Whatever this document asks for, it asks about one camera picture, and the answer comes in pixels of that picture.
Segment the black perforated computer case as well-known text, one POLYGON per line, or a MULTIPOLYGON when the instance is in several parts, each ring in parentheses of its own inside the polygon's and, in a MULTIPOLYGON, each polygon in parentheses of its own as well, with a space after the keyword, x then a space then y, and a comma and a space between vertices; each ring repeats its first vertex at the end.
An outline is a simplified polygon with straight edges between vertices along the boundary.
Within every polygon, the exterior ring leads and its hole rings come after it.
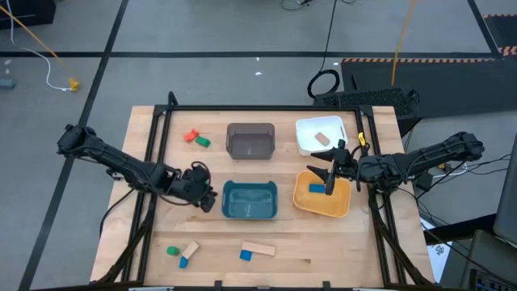
POLYGON ((419 95, 415 90, 389 88, 379 91, 334 92, 316 95, 313 104, 335 108, 393 107, 399 132, 404 137, 421 119, 418 112, 419 95))

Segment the teal plastic bin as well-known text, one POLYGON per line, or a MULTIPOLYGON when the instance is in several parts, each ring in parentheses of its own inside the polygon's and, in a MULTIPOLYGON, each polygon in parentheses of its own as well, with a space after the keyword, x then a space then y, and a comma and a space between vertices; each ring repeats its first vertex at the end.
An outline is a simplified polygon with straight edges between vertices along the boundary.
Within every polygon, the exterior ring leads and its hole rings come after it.
POLYGON ((278 188, 267 183, 235 183, 223 187, 221 212, 226 218, 269 220, 278 213, 278 188))

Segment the brown plastic bin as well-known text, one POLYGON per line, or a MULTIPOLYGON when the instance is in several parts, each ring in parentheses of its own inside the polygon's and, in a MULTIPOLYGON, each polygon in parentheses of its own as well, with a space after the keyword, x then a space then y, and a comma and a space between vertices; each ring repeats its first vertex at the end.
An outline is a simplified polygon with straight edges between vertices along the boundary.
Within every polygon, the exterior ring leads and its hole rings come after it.
POLYGON ((268 160, 275 151, 275 126, 271 123, 231 123, 226 151, 232 159, 268 160))

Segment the yellow plastic bin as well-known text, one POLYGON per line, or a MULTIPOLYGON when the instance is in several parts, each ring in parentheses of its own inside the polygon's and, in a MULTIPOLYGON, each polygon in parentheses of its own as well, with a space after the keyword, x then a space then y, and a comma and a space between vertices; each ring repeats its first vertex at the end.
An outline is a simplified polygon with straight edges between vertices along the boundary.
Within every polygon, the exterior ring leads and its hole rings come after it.
POLYGON ((351 184, 348 180, 337 178, 330 196, 310 192, 311 183, 324 184, 312 171, 302 171, 297 175, 292 199, 298 209, 336 218, 348 214, 351 203, 351 184))

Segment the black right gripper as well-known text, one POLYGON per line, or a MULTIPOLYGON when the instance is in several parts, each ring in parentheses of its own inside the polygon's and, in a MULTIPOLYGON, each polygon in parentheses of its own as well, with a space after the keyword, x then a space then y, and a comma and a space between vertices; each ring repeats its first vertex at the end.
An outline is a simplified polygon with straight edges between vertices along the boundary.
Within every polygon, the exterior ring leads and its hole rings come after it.
POLYGON ((330 196, 334 190, 334 184, 337 177, 347 178, 355 181, 356 190, 361 190, 359 180, 359 164, 354 159, 354 155, 363 146, 359 144, 351 152, 345 148, 343 139, 339 140, 338 147, 333 147, 330 150, 311 153, 312 157, 332 162, 330 173, 327 169, 322 169, 313 166, 307 166, 316 176, 318 176, 324 183, 326 183, 325 194, 330 196))

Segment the black hazard-edged floor mat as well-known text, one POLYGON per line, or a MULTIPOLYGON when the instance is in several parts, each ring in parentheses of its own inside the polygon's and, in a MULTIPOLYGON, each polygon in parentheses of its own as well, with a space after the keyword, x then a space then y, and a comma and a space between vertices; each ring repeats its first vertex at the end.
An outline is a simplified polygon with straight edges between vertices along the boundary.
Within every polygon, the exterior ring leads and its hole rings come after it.
POLYGON ((517 56, 517 14, 483 15, 498 51, 504 56, 517 56))
POLYGON ((341 61, 345 86, 415 90, 421 117, 517 111, 517 57, 359 58, 341 61))

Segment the black aluminium table frame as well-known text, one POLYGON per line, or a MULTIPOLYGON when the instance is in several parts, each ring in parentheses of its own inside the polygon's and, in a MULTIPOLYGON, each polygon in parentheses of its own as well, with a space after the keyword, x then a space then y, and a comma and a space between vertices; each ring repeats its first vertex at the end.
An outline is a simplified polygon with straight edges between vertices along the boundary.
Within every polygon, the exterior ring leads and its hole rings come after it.
POLYGON ((212 183, 220 191, 225 182, 276 184, 279 208, 271 220, 233 220, 224 217, 221 205, 210 213, 191 206, 178 207, 148 196, 128 193, 117 182, 111 192, 114 211, 107 218, 91 273, 101 279, 128 244, 135 208, 156 209, 150 234, 137 247, 126 274, 147 285, 225 287, 381 287, 386 281, 409 282, 388 246, 378 246, 368 208, 368 191, 351 190, 349 212, 332 218, 298 209, 292 199, 297 175, 311 159, 299 154, 295 123, 300 119, 331 116, 331 108, 311 106, 215 106, 177 107, 170 120, 165 146, 150 152, 162 156, 173 167, 204 162, 212 172, 212 183), (228 124, 271 123, 275 126, 275 152, 269 160, 234 160, 225 149, 228 124), (192 129, 207 138, 208 148, 183 135, 192 129), (185 268, 179 263, 192 241, 200 247, 185 268), (244 241, 276 248, 275 256, 253 253, 251 261, 239 258, 244 241), (168 255, 169 246, 181 253, 168 255))

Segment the black power adapter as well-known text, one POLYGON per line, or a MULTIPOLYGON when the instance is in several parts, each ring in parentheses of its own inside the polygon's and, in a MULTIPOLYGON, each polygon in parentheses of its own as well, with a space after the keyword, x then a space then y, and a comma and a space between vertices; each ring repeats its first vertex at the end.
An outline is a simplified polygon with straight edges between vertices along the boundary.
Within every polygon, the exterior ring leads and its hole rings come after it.
POLYGON ((429 191, 431 189, 433 179, 433 175, 429 174, 428 172, 424 172, 415 178, 414 186, 423 190, 424 192, 429 191))

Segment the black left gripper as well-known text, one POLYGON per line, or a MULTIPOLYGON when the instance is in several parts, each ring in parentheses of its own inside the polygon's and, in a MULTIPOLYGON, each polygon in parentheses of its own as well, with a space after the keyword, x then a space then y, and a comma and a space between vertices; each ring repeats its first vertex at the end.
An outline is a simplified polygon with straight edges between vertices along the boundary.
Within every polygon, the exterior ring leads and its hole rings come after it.
POLYGON ((177 179, 173 179, 168 194, 185 201, 199 201, 200 208, 209 213, 218 196, 212 191, 211 173, 208 167, 200 161, 195 161, 177 179))

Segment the black cabinet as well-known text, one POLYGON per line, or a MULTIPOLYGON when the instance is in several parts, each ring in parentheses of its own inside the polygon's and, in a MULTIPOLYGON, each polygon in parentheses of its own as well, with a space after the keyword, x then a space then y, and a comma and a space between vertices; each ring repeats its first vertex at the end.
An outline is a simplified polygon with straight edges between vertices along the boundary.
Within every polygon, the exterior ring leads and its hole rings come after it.
POLYGON ((57 8, 54 0, 0 0, 0 6, 26 26, 51 24, 57 8))

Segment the grey monitor back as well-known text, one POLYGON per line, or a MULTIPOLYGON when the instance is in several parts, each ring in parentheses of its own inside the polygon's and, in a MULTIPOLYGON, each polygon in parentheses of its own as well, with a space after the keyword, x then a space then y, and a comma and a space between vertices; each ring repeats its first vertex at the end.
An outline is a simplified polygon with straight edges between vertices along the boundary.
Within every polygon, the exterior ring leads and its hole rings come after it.
POLYGON ((496 212, 494 232, 517 246, 517 133, 496 212))

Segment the long natural wood plank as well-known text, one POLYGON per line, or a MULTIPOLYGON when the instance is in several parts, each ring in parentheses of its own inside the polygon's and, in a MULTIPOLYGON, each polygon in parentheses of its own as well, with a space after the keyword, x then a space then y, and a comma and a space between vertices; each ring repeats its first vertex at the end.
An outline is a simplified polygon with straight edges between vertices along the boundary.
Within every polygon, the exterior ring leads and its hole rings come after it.
POLYGON ((242 250, 269 256, 275 256, 276 253, 275 247, 247 241, 242 243, 242 250))

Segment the white plastic bin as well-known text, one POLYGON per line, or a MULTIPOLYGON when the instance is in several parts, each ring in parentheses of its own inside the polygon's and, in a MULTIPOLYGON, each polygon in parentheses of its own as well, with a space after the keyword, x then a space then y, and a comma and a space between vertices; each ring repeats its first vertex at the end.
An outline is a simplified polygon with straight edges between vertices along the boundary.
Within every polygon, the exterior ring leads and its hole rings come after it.
POLYGON ((338 146, 339 140, 348 143, 348 137, 343 120, 339 116, 321 116, 301 119, 296 122, 296 140, 302 156, 323 152, 338 146), (317 133, 323 133, 330 139, 330 144, 322 145, 316 138, 317 133))

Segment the white printed paper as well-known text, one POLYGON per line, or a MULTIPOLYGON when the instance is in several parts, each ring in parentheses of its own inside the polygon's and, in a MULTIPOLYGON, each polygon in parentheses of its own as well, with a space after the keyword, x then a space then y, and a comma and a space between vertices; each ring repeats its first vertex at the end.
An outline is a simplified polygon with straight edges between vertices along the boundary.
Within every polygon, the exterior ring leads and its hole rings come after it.
POLYGON ((446 242, 427 246, 427 252, 431 261, 431 269, 436 283, 439 283, 443 276, 451 245, 452 242, 446 242))

